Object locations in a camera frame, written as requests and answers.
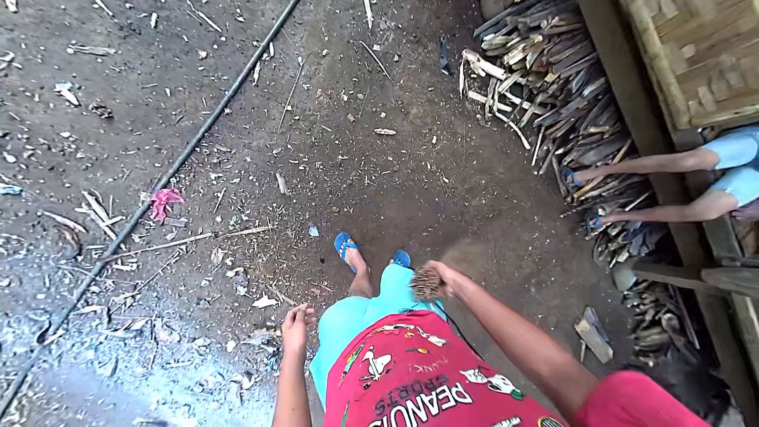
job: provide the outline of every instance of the broom bristles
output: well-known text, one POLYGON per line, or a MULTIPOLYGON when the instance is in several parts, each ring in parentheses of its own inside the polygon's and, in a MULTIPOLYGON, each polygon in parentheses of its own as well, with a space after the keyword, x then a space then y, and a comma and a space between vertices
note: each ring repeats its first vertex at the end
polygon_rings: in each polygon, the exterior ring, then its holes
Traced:
POLYGON ((440 299, 442 279, 435 267, 426 266, 419 269, 411 278, 411 291, 414 299, 422 302, 432 302, 440 299))

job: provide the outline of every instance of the woven bamboo panel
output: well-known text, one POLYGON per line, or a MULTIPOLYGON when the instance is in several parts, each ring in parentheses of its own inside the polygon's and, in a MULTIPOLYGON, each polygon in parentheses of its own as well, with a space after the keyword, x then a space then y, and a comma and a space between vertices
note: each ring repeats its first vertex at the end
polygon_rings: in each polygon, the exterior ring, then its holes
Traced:
POLYGON ((620 2, 670 126, 759 119, 759 2, 620 2))

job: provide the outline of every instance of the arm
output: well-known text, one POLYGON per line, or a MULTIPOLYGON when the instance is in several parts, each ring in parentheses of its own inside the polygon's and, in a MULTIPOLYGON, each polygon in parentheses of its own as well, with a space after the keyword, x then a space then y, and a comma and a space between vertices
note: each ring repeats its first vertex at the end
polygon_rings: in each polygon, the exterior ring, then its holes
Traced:
POLYGON ((277 404, 272 427, 311 427, 306 395, 306 326, 314 323, 313 308, 307 304, 290 310, 282 324, 285 351, 277 385, 277 404))
POLYGON ((601 224, 618 221, 688 223, 715 220, 738 206, 738 198, 722 190, 707 190, 690 204, 657 206, 630 212, 611 212, 601 224))
POLYGON ((571 420, 598 385, 598 379, 553 338, 481 285, 443 263, 430 264, 445 282, 443 292, 458 297, 509 360, 571 420))

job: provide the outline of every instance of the red t-shirt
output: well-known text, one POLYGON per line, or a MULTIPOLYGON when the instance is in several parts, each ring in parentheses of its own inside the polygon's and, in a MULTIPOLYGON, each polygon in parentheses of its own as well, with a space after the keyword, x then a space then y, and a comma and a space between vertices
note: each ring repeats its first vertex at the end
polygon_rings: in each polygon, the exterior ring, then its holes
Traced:
MULTIPOLYGON (((667 425, 707 425, 645 375, 624 372, 607 378, 588 397, 575 416, 575 425, 653 426, 662 425, 659 422, 664 419, 669 420, 667 425), (629 381, 643 387, 622 393, 635 398, 619 393, 629 381), (649 400, 657 404, 641 405, 649 400), (630 404, 635 407, 633 414, 630 404), (648 412, 664 407, 669 415, 664 418, 648 412), (656 421, 646 422, 649 415, 656 421)), ((437 314, 388 315, 358 334, 330 369, 324 425, 422 424, 567 425, 477 357, 437 314)))

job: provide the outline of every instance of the person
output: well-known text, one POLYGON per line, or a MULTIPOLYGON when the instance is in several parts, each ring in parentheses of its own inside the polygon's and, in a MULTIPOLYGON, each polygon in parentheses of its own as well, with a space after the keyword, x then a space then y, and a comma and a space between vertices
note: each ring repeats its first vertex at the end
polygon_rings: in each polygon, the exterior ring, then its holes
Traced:
POLYGON ((728 169, 699 198, 686 205, 657 206, 629 212, 614 210, 605 216, 591 215, 590 228, 618 221, 681 223, 715 220, 759 198, 759 126, 748 126, 682 153, 661 154, 623 160, 614 165, 591 167, 578 172, 565 169, 569 185, 613 173, 691 172, 728 169))
MULTIPOLYGON (((429 261, 441 293, 460 299, 498 347, 561 414, 542 407, 478 357, 446 323, 438 302, 416 302, 403 251, 385 268, 378 296, 350 236, 335 247, 356 272, 348 297, 324 311, 310 364, 325 408, 324 425, 514 425, 561 427, 707 424, 650 378, 617 372, 599 380, 543 330, 463 273, 429 261)), ((282 324, 284 352, 273 427, 310 426, 304 363, 314 309, 293 308, 282 324)))

